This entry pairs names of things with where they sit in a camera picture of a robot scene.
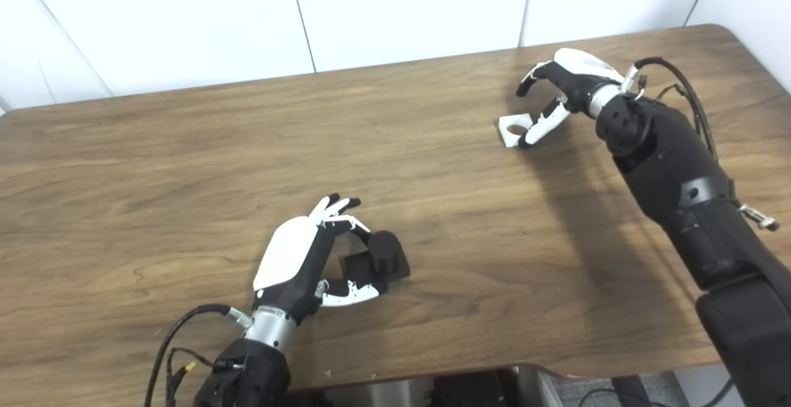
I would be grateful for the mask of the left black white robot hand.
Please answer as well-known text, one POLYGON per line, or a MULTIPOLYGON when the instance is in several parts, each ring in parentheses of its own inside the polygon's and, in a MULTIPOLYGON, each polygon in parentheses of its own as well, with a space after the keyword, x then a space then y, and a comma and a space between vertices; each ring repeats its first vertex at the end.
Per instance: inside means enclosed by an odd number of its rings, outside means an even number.
POLYGON ((333 193, 305 216, 283 222, 274 231, 255 273, 252 313, 276 314, 300 324, 319 308, 343 308, 377 298, 401 277, 404 251, 392 232, 373 232, 348 214, 356 198, 333 193), (365 247, 344 260, 344 278, 325 279, 324 268, 336 239, 350 233, 365 247))

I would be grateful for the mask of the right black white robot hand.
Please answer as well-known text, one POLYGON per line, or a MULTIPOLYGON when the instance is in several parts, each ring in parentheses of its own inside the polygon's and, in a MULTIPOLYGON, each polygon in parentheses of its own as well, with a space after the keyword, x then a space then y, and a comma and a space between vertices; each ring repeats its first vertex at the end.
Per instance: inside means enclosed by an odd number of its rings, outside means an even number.
POLYGON ((602 106, 596 107, 593 103, 599 90, 604 89, 601 96, 610 100, 621 93, 625 78, 596 56, 578 49, 561 48, 550 61, 540 62, 528 70, 517 87, 517 97, 524 98, 540 80, 549 81, 561 94, 548 106, 550 114, 542 112, 538 120, 517 138, 516 146, 519 148, 535 145, 577 112, 597 118, 602 106))

